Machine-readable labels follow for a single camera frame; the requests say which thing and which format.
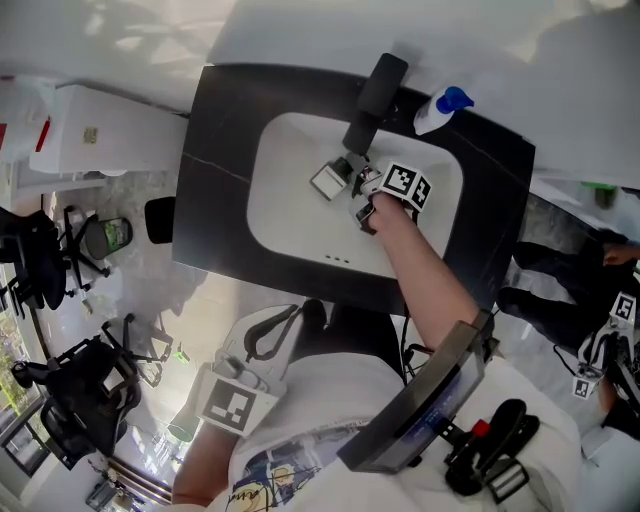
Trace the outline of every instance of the sink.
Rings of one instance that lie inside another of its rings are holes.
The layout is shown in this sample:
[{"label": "sink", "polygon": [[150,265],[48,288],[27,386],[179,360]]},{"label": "sink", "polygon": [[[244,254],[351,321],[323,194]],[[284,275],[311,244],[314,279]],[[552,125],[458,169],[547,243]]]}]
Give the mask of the sink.
[{"label": "sink", "polygon": [[[348,123],[298,113],[273,119],[263,130],[256,154],[247,220],[265,248],[336,267],[394,277],[375,237],[349,215],[350,189],[329,202],[309,179],[328,161],[344,156]],[[379,130],[369,157],[391,158],[420,169],[432,189],[418,227],[443,256],[462,191],[462,169],[448,151]]]}]

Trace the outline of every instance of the faucet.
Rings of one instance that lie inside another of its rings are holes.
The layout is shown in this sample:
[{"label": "faucet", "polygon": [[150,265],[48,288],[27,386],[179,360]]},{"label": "faucet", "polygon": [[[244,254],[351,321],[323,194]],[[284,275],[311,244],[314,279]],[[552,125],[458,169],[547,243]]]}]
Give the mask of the faucet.
[{"label": "faucet", "polygon": [[382,54],[358,96],[357,110],[342,139],[347,150],[367,154],[408,68],[409,64],[395,55]]}]

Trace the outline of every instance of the white bottle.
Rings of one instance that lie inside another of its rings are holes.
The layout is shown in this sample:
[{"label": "white bottle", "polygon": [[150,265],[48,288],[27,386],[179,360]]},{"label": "white bottle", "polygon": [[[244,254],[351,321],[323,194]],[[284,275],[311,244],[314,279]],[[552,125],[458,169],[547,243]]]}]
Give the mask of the white bottle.
[{"label": "white bottle", "polygon": [[447,87],[438,91],[416,112],[413,119],[416,135],[423,135],[444,126],[456,110],[473,105],[473,100],[459,87]]}]

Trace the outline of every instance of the marble floor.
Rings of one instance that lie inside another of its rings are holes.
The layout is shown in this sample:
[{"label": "marble floor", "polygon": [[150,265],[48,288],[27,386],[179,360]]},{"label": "marble floor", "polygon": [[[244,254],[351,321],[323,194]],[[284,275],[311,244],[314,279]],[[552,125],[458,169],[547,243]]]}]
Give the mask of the marble floor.
[{"label": "marble floor", "polygon": [[[170,344],[188,360],[172,355],[162,365],[141,365],[146,384],[143,402],[127,416],[131,425],[118,443],[116,455],[157,479],[171,483],[186,446],[167,432],[167,425],[182,407],[198,366],[212,359],[234,322],[258,309],[297,303],[303,297],[240,282],[175,263],[171,245],[153,245],[146,234],[144,205],[153,198],[174,195],[177,173],[127,173],[110,178],[104,188],[70,191],[48,197],[46,209],[54,219],[67,205],[79,212],[96,211],[101,219],[123,216],[133,225],[134,239],[107,258],[112,275],[98,278],[88,292],[66,298],[56,311],[38,312],[52,354],[57,355],[86,337],[101,324],[134,313],[135,347],[161,354]],[[80,214],[76,220],[82,220]],[[524,240],[575,251],[584,240],[585,228],[573,217],[531,197],[523,225]],[[553,278],[520,271],[514,263],[507,280],[533,289],[547,298],[570,300]],[[396,318],[398,328],[401,319]],[[522,373],[548,394],[586,432],[601,415],[594,399],[571,397],[571,376],[551,350],[551,344],[525,322],[499,314],[496,337],[502,352]],[[414,329],[409,342],[418,341]]]}]

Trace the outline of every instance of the black pants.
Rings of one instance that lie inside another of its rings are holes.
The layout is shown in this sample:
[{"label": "black pants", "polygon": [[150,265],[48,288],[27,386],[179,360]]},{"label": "black pants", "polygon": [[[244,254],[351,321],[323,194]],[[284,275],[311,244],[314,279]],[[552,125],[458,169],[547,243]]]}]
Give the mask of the black pants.
[{"label": "black pants", "polygon": [[522,269],[555,277],[576,304],[542,299],[515,288],[503,288],[498,293],[498,307],[509,315],[526,320],[551,342],[574,354],[585,338],[607,321],[618,292],[640,297],[640,285],[633,277],[635,260],[625,265],[604,267],[602,249],[595,255],[573,255],[542,245],[518,242],[513,257]]},{"label": "black pants", "polygon": [[389,315],[336,304],[325,328],[324,307],[315,299],[304,304],[302,314],[303,331],[291,362],[319,354],[366,354],[382,359],[402,376],[398,337]]}]

